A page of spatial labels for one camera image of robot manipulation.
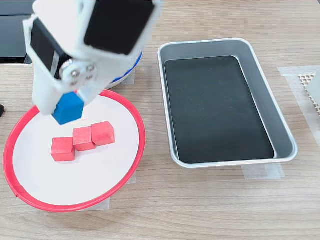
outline silver tray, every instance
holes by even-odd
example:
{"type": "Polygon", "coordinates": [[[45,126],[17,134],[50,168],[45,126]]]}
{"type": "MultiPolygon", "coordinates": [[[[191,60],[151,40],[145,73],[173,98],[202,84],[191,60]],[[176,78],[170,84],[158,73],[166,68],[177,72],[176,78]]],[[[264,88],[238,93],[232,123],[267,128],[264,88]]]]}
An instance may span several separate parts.
{"type": "Polygon", "coordinates": [[[277,101],[250,45],[241,38],[172,42],[158,50],[164,110],[172,159],[189,169],[238,166],[248,164],[281,163],[293,160],[298,154],[297,143],[285,121],[277,101]],[[243,76],[250,89],[253,101],[274,150],[274,157],[268,159],[229,160],[200,163],[185,163],[179,159],[173,120],[170,109],[165,63],[170,60],[200,59],[232,56],[238,60],[243,76]]]}

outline wooden block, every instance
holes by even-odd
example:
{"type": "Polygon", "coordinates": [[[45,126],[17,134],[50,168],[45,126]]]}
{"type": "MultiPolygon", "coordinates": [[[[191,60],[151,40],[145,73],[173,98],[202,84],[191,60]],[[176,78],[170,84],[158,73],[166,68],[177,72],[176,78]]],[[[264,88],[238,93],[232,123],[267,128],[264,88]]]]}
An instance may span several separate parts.
{"type": "Polygon", "coordinates": [[[72,137],[55,137],[52,139],[51,156],[56,162],[74,161],[75,148],[72,137]]]}
{"type": "Polygon", "coordinates": [[[114,127],[108,121],[91,125],[92,141],[98,145],[113,144],[115,139],[114,127]]]}
{"type": "Polygon", "coordinates": [[[91,126],[73,129],[73,145],[79,152],[96,148],[92,141],[91,126]]]}

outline red plate rim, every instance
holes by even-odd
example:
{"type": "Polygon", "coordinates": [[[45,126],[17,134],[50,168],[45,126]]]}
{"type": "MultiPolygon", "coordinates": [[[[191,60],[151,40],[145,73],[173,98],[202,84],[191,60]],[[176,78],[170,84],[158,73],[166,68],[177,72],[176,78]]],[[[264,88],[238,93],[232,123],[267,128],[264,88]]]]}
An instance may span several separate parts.
{"type": "Polygon", "coordinates": [[[90,201],[86,201],[79,204],[74,205],[53,205],[48,204],[42,201],[39,201],[32,197],[26,190],[20,185],[16,174],[14,170],[13,165],[13,154],[14,154],[14,148],[17,142],[17,139],[22,132],[22,130],[25,128],[25,126],[39,113],[39,110],[36,106],[32,107],[14,126],[13,130],[11,131],[8,140],[6,142],[5,148],[4,148],[4,154],[3,154],[3,168],[4,168],[4,174],[6,177],[6,180],[14,192],[16,197],[19,197],[22,201],[25,203],[48,212],[73,212],[78,211],[81,209],[86,209],[89,207],[92,207],[98,203],[101,203],[102,201],[106,200],[107,198],[111,197],[113,194],[115,194],[120,188],[122,188],[127,181],[131,178],[131,176],[135,173],[136,169],[139,166],[139,163],[142,159],[142,156],[144,154],[145,150],[145,144],[146,144],[146,130],[144,126],[144,122],[142,120],[142,117],[140,116],[138,110],[135,108],[135,106],[127,100],[125,97],[110,91],[110,90],[104,90],[100,96],[112,99],[117,101],[118,103],[122,104],[128,111],[132,114],[134,120],[136,121],[136,124],[138,126],[139,130],[139,147],[138,152],[136,154],[136,158],[132,164],[132,167],[128,171],[128,173],[124,176],[124,178],[112,189],[104,193],[103,195],[92,199],[90,201]]]}

